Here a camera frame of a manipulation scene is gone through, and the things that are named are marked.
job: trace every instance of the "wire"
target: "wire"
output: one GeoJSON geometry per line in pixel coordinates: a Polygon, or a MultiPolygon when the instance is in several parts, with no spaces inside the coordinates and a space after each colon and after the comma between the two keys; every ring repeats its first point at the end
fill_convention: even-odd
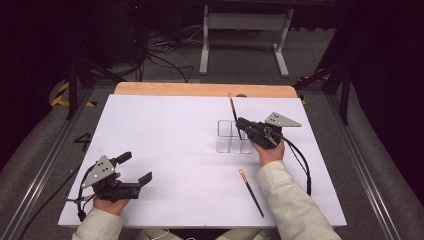
{"type": "Polygon", "coordinates": [[[293,150],[293,147],[289,144],[289,148],[290,148],[290,150],[292,150],[292,153],[293,153],[293,155],[294,155],[294,157],[296,158],[296,160],[297,160],[297,162],[299,163],[299,165],[303,168],[303,171],[306,173],[306,169],[305,169],[305,167],[303,166],[303,164],[300,162],[300,160],[299,160],[299,158],[297,157],[297,155],[296,155],[296,153],[294,152],[294,150],[293,150]]]}
{"type": "Polygon", "coordinates": [[[203,30],[203,27],[199,28],[199,30],[197,30],[196,32],[194,32],[190,37],[188,37],[187,39],[185,39],[183,41],[183,43],[188,42],[188,41],[196,41],[196,40],[191,40],[194,36],[196,36],[197,33],[199,33],[200,31],[203,30]]]}
{"type": "Polygon", "coordinates": [[[168,233],[169,233],[169,229],[166,229],[166,233],[162,234],[162,235],[161,235],[161,236],[159,236],[159,237],[152,238],[152,239],[150,239],[150,240],[157,240],[157,239],[163,238],[163,237],[165,237],[168,233]]]}
{"type": "Polygon", "coordinates": [[[139,74],[138,78],[136,77],[136,81],[141,82],[141,81],[143,81],[144,62],[141,64],[141,66],[138,67],[138,70],[139,70],[140,74],[139,74]]]}
{"type": "MultiPolygon", "coordinates": [[[[129,69],[126,69],[122,72],[112,72],[113,74],[119,76],[119,77],[124,77],[127,76],[135,71],[138,70],[138,68],[141,66],[141,64],[143,63],[142,60],[137,61],[137,64],[133,67],[130,67],[129,69]]],[[[95,77],[96,79],[102,80],[102,79],[109,79],[107,76],[103,75],[103,74],[99,74],[99,73],[91,73],[91,75],[93,77],[95,77]]]]}
{"type": "Polygon", "coordinates": [[[84,174],[84,177],[81,180],[81,184],[80,184],[80,189],[78,191],[78,198],[76,199],[77,201],[77,208],[78,208],[78,217],[80,219],[80,221],[84,221],[85,217],[87,216],[84,208],[81,207],[81,200],[84,199],[84,197],[82,196],[82,184],[84,183],[85,179],[87,178],[88,174],[91,172],[91,170],[93,170],[94,166],[96,166],[95,164],[93,166],[91,166],[90,168],[87,169],[87,171],[84,174]]]}
{"type": "Polygon", "coordinates": [[[184,81],[186,83],[188,83],[188,79],[186,78],[186,76],[184,75],[184,73],[177,66],[175,66],[174,64],[170,63],[169,61],[167,61],[167,60],[165,60],[163,58],[160,58],[158,56],[155,56],[155,55],[148,55],[148,56],[153,57],[153,58],[157,58],[159,60],[162,60],[162,61],[168,63],[169,65],[171,65],[172,67],[174,67],[181,74],[181,76],[184,78],[184,81]]]}
{"type": "MultiPolygon", "coordinates": [[[[173,68],[173,67],[164,66],[164,65],[162,65],[162,64],[160,64],[160,63],[157,63],[157,62],[153,61],[152,59],[149,59],[149,60],[150,60],[153,64],[156,64],[156,65],[158,65],[158,66],[161,66],[161,67],[164,67],[164,68],[173,68]]],[[[191,76],[191,73],[193,72],[194,66],[193,66],[193,65],[190,65],[190,66],[177,67],[177,68],[179,68],[179,69],[191,68],[191,71],[190,71],[190,73],[189,73],[189,75],[188,75],[188,77],[187,77],[187,79],[190,79],[190,76],[191,76]]]]}
{"type": "Polygon", "coordinates": [[[161,36],[150,37],[149,40],[147,40],[146,49],[150,54],[159,55],[161,53],[171,53],[175,51],[176,47],[174,47],[174,45],[176,45],[176,43],[174,41],[159,41],[159,37],[161,36]]]}
{"type": "Polygon", "coordinates": [[[291,147],[294,148],[294,150],[300,155],[300,157],[303,160],[303,163],[305,164],[305,173],[306,173],[306,193],[311,196],[312,194],[312,180],[311,180],[311,172],[309,170],[309,166],[308,166],[308,162],[306,161],[305,156],[303,156],[302,152],[292,143],[290,142],[287,138],[285,138],[283,135],[276,133],[274,131],[271,132],[272,135],[277,136],[281,139],[283,139],[285,142],[287,142],[287,144],[291,147]]]}
{"type": "Polygon", "coordinates": [[[82,210],[83,211],[85,211],[85,205],[87,205],[87,203],[91,200],[91,199],[93,199],[94,198],[94,194],[89,198],[89,199],[87,199],[87,201],[84,203],[84,205],[82,205],[82,210]]]}
{"type": "Polygon", "coordinates": [[[81,165],[82,165],[82,163],[80,163],[78,165],[78,167],[75,168],[75,170],[73,170],[73,172],[71,173],[71,175],[69,175],[69,177],[65,179],[65,181],[59,186],[59,188],[56,189],[56,191],[43,203],[43,205],[41,205],[41,207],[37,210],[37,212],[35,212],[35,214],[31,217],[31,219],[25,225],[25,228],[22,230],[21,235],[19,237],[19,240],[21,240],[21,239],[24,238],[26,231],[28,230],[28,228],[30,227],[30,225],[32,224],[32,222],[35,220],[35,218],[38,216],[38,214],[40,214],[40,212],[47,206],[47,204],[60,192],[60,190],[62,190],[62,188],[75,175],[75,173],[78,172],[78,170],[80,169],[81,165]]]}

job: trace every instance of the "black cable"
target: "black cable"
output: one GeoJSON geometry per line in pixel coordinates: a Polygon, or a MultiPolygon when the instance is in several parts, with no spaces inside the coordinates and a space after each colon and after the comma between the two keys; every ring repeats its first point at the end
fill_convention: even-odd
{"type": "Polygon", "coordinates": [[[306,173],[306,169],[303,166],[303,164],[300,162],[299,158],[297,157],[296,153],[293,150],[293,147],[291,145],[289,145],[290,150],[292,151],[294,157],[296,158],[297,162],[299,163],[299,165],[303,168],[303,171],[306,173]]]}
{"type": "Polygon", "coordinates": [[[167,60],[165,60],[165,59],[163,59],[163,58],[160,58],[160,57],[158,57],[158,56],[155,56],[155,55],[148,55],[148,56],[150,56],[150,57],[153,57],[153,58],[157,58],[157,59],[159,59],[159,60],[162,60],[162,61],[164,61],[164,62],[166,62],[166,63],[168,63],[169,65],[171,65],[172,67],[174,67],[180,74],[181,74],[181,76],[184,78],[184,81],[186,82],[186,83],[188,83],[188,79],[186,78],[186,76],[184,75],[184,73],[177,67],[177,66],[175,66],[174,64],[172,64],[172,63],[170,63],[169,61],[167,61],[167,60]]]}
{"type": "Polygon", "coordinates": [[[87,199],[87,201],[84,203],[84,205],[82,205],[82,210],[85,211],[85,205],[87,205],[87,203],[94,198],[94,195],[92,195],[89,199],[87,199]]]}
{"type": "Polygon", "coordinates": [[[43,205],[41,205],[41,207],[37,210],[37,212],[31,217],[31,219],[27,222],[27,224],[25,225],[25,228],[22,230],[21,235],[19,237],[19,240],[23,239],[25,236],[26,231],[28,230],[28,228],[30,227],[31,223],[35,220],[35,218],[38,216],[38,214],[40,214],[40,212],[47,206],[47,204],[60,192],[60,190],[62,190],[62,188],[66,185],[66,183],[75,175],[76,172],[78,172],[78,170],[80,169],[82,163],[80,163],[78,165],[77,168],[75,168],[75,170],[71,173],[71,175],[69,175],[68,178],[65,179],[65,181],[59,186],[58,189],[56,189],[56,191],[43,203],[43,205]]]}
{"type": "Polygon", "coordinates": [[[138,67],[138,70],[140,71],[140,75],[138,76],[138,81],[143,81],[143,74],[144,74],[144,63],[141,64],[140,67],[138,67]]]}
{"type": "Polygon", "coordinates": [[[150,39],[152,38],[156,39],[152,43],[150,39],[147,41],[148,51],[151,53],[154,53],[155,55],[159,55],[161,53],[166,53],[166,54],[172,53],[181,46],[180,44],[177,44],[174,41],[167,41],[167,40],[158,41],[157,40],[158,37],[161,37],[161,36],[151,37],[150,39]]]}
{"type": "Polygon", "coordinates": [[[283,139],[285,142],[287,142],[287,144],[290,146],[290,147],[293,147],[294,148],[294,150],[296,150],[296,152],[300,155],[300,157],[302,158],[302,160],[303,160],[303,163],[305,164],[305,168],[306,168],[306,193],[309,195],[309,196],[311,196],[311,193],[312,193],[312,187],[311,187],[311,185],[312,185],[312,180],[311,180],[311,172],[310,172],[310,170],[309,170],[309,166],[308,166],[308,162],[306,161],[306,158],[305,158],[305,156],[303,156],[303,154],[302,154],[302,152],[292,143],[292,142],[290,142],[287,138],[285,138],[283,135],[281,135],[281,134],[279,134],[279,133],[276,133],[276,132],[274,132],[274,131],[272,131],[271,132],[271,134],[272,135],[274,135],[274,136],[276,136],[276,137],[279,137],[279,138],[281,138],[281,139],[283,139]]]}
{"type": "MultiPolygon", "coordinates": [[[[129,75],[129,74],[131,74],[131,73],[133,73],[133,72],[135,72],[135,71],[137,71],[138,70],[138,68],[140,67],[140,65],[142,64],[142,60],[140,60],[140,61],[137,61],[137,64],[135,65],[135,66],[133,66],[133,67],[130,67],[129,69],[126,69],[126,70],[124,70],[124,71],[122,71],[122,72],[113,72],[113,74],[115,74],[116,76],[118,76],[118,77],[124,77],[124,76],[127,76],[127,75],[129,75]]],[[[99,80],[102,80],[102,79],[109,79],[108,77],[106,77],[105,75],[103,75],[103,74],[98,74],[98,73],[91,73],[91,75],[93,76],[93,77],[95,77],[96,79],[99,79],[99,80]]]]}
{"type": "Polygon", "coordinates": [[[87,169],[87,171],[84,174],[84,177],[81,180],[81,184],[80,184],[80,189],[78,191],[78,198],[75,200],[77,202],[77,209],[78,209],[78,217],[80,219],[80,221],[84,221],[85,217],[87,216],[87,214],[84,212],[84,208],[81,207],[81,201],[83,200],[82,197],[82,184],[84,183],[85,179],[87,178],[88,174],[91,172],[91,170],[93,170],[95,164],[93,166],[91,166],[89,169],[87,169]]]}
{"type": "MultiPolygon", "coordinates": [[[[149,59],[149,60],[150,60],[153,64],[156,64],[156,65],[158,65],[158,66],[161,66],[161,67],[164,67],[164,68],[173,68],[173,67],[164,66],[164,65],[162,65],[162,64],[160,64],[160,63],[157,63],[157,62],[153,61],[152,59],[149,59]]],[[[191,73],[193,72],[194,66],[193,66],[193,65],[190,65],[190,66],[177,67],[177,68],[179,68],[179,69],[191,68],[190,73],[188,74],[188,77],[187,77],[187,79],[190,79],[190,76],[191,76],[191,73]]]]}
{"type": "Polygon", "coordinates": [[[100,72],[100,73],[101,73],[101,74],[103,74],[104,76],[106,76],[106,77],[108,77],[108,78],[112,79],[113,81],[115,81],[115,82],[117,82],[117,83],[120,83],[120,82],[126,82],[126,81],[127,81],[127,80],[125,80],[125,79],[123,79],[123,78],[121,78],[121,77],[119,77],[119,76],[115,75],[113,72],[111,72],[111,71],[109,71],[109,70],[107,70],[107,69],[102,68],[101,66],[97,65],[97,63],[92,62],[92,61],[91,61],[91,60],[89,60],[89,59],[82,58],[82,57],[80,57],[80,59],[81,59],[81,60],[82,60],[85,64],[87,64],[88,66],[90,66],[91,68],[93,68],[93,69],[97,70],[98,72],[100,72]]]}

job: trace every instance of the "white table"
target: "white table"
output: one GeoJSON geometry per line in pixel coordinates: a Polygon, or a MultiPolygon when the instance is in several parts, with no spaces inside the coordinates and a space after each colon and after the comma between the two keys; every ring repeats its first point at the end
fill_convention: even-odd
{"type": "MultiPolygon", "coordinates": [[[[226,87],[204,84],[143,84],[137,86],[144,91],[149,87],[157,88],[156,92],[172,91],[170,89],[175,91],[175,88],[181,87],[192,88],[193,95],[202,95],[203,92],[199,89],[205,86],[211,93],[214,89],[219,92],[220,88],[226,87]]],[[[235,93],[235,89],[240,90],[243,85],[227,87],[235,93]]],[[[274,91],[275,88],[287,90],[287,87],[277,86],[246,86],[246,89],[255,87],[274,88],[274,91]]],[[[308,160],[312,176],[312,197],[324,215],[332,225],[346,225],[301,101],[298,98],[278,97],[233,99],[239,117],[264,121],[265,117],[276,111],[302,124],[299,128],[284,128],[284,135],[308,160]]],[[[113,158],[131,151],[132,159],[117,166],[117,171],[122,173],[120,179],[123,182],[136,182],[139,177],[152,171],[153,180],[141,189],[140,198],[132,200],[124,209],[124,226],[275,227],[275,221],[255,180],[259,169],[257,153],[223,154],[215,151],[218,120],[232,119],[228,97],[110,95],[69,197],[77,196],[83,174],[101,155],[113,158]],[[259,214],[241,179],[238,172],[240,168],[249,180],[265,214],[264,218],[259,214]]],[[[306,176],[290,151],[286,151],[285,163],[295,181],[306,189],[306,176]]],[[[84,191],[84,195],[88,194],[91,194],[91,190],[84,191]]],[[[75,204],[67,203],[59,225],[79,224],[75,204]]]]}

